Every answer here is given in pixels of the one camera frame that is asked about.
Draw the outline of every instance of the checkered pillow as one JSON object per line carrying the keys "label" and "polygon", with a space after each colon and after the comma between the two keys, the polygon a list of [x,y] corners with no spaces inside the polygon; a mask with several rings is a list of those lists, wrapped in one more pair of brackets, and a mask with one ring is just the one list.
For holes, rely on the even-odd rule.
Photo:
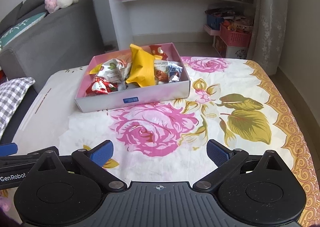
{"label": "checkered pillow", "polygon": [[35,82],[31,77],[24,77],[0,85],[0,138],[27,90]]}

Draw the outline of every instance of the gold decorative border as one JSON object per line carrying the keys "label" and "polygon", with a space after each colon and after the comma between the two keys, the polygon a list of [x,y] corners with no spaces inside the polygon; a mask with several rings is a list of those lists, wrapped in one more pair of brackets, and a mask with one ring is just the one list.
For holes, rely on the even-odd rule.
{"label": "gold decorative border", "polygon": [[271,106],[279,115],[273,124],[281,129],[286,135],[285,144],[282,148],[290,150],[293,157],[292,172],[302,185],[307,195],[307,203],[304,208],[299,224],[308,227],[320,223],[320,192],[313,166],[312,158],[304,140],[304,137],[293,117],[291,110],[285,103],[281,94],[267,76],[266,72],[256,62],[248,60],[245,63],[254,69],[251,75],[261,80],[259,87],[270,94],[267,105]]}

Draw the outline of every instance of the red snack package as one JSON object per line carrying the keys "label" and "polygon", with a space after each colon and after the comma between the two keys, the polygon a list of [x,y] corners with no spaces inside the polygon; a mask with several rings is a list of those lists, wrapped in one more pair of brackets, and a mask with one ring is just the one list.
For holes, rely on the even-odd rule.
{"label": "red snack package", "polygon": [[161,56],[162,60],[168,60],[167,54],[161,49],[160,45],[151,45],[150,48],[152,55]]}
{"label": "red snack package", "polygon": [[108,93],[117,91],[117,89],[118,85],[116,83],[111,84],[104,78],[95,76],[85,92],[87,95],[106,95]]}

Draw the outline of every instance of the pink storage basket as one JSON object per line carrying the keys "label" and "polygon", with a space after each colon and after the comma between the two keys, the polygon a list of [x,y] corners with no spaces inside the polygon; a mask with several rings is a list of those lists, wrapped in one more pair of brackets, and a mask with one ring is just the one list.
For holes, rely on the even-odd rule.
{"label": "pink storage basket", "polygon": [[220,37],[226,45],[230,47],[243,47],[247,48],[250,43],[251,33],[241,33],[229,31],[225,26],[220,23]]}

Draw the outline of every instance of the triangular cutout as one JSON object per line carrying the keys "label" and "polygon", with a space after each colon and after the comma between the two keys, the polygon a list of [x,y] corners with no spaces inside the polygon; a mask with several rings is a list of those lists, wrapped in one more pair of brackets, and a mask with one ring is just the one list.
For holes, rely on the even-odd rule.
{"label": "triangular cutout", "polygon": [[269,156],[266,168],[272,170],[282,170],[281,166],[273,156]]}
{"label": "triangular cutout", "polygon": [[39,167],[38,171],[45,171],[45,170],[52,170],[55,169],[56,166],[54,165],[54,162],[51,157],[48,157],[45,159],[45,161],[42,163],[42,165]]}

